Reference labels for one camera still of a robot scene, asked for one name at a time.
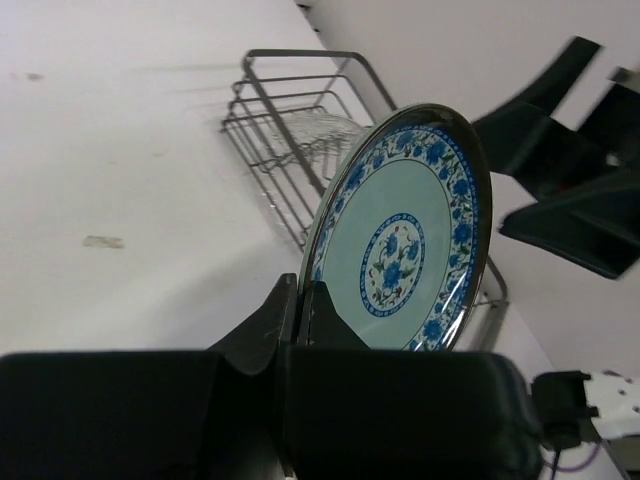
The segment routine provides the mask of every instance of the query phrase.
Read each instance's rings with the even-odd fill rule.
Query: dish rack
[[[343,157],[367,128],[397,107],[369,62],[355,52],[251,50],[242,69],[243,77],[231,85],[234,97],[222,132],[302,251]],[[283,70],[304,73],[282,75]],[[467,322],[474,330],[468,349],[493,348],[509,304],[506,283],[491,258],[484,273],[472,307],[483,310],[482,321]]]

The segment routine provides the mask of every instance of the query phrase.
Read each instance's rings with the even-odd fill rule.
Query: black plastic part
[[[578,131],[550,117],[599,48],[574,38],[473,125],[491,170],[537,201],[507,215],[500,233],[617,279],[640,258],[640,93],[613,85]]]
[[[500,233],[616,279],[640,258],[640,169],[523,207],[507,215]]]
[[[534,379],[531,397],[543,425],[546,449],[560,451],[600,440],[591,423],[598,409],[587,405],[584,390],[584,382],[590,379],[580,371],[550,372]]]
[[[321,283],[311,338],[321,325],[339,348],[294,345],[295,283],[216,351],[3,358],[0,478],[537,478],[541,430],[508,360],[365,348]]]
[[[473,122],[491,171],[512,175],[527,147],[535,144],[548,117],[560,105],[601,46],[573,38],[531,84],[493,112]]]
[[[304,296],[298,345],[368,349],[336,312],[324,282],[311,282]]]
[[[625,83],[631,79],[633,76],[633,72],[631,70],[627,70],[626,68],[618,67],[611,74],[609,80],[616,83]]]
[[[300,479],[538,478],[541,429],[503,357],[293,347],[289,365]]]
[[[222,397],[214,352],[0,361],[0,478],[191,478]]]
[[[295,274],[281,275],[260,308],[209,349],[221,353],[245,375],[266,370],[278,347],[296,328],[297,285]]]

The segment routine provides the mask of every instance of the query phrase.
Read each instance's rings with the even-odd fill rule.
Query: white surface
[[[524,87],[570,37],[599,42],[606,49],[556,115],[571,127],[614,68],[638,64],[638,18],[640,3],[626,0],[323,0],[310,15],[327,47],[362,53],[400,105],[444,103],[470,119]],[[531,201],[510,178],[494,176],[496,226]],[[556,367],[640,375],[640,268],[612,282],[498,234],[491,255]]]
[[[587,402],[600,412],[593,426],[602,438],[616,440],[640,435],[639,379],[591,373],[591,379],[584,385]]]
[[[0,3],[0,352],[207,346],[298,271],[217,129],[247,50],[320,43],[248,3]]]

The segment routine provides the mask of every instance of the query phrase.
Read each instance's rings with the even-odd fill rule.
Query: wall stain
[[[32,82],[39,82],[40,80],[44,80],[44,75],[40,73],[27,73],[27,79]]]
[[[89,235],[82,241],[83,247],[88,248],[124,248],[124,240],[118,237],[99,237]]]

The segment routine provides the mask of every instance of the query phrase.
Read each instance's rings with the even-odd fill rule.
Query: ceramic plate
[[[453,346],[491,233],[491,181],[469,123],[414,105],[369,130],[325,193],[301,272],[372,348]]]

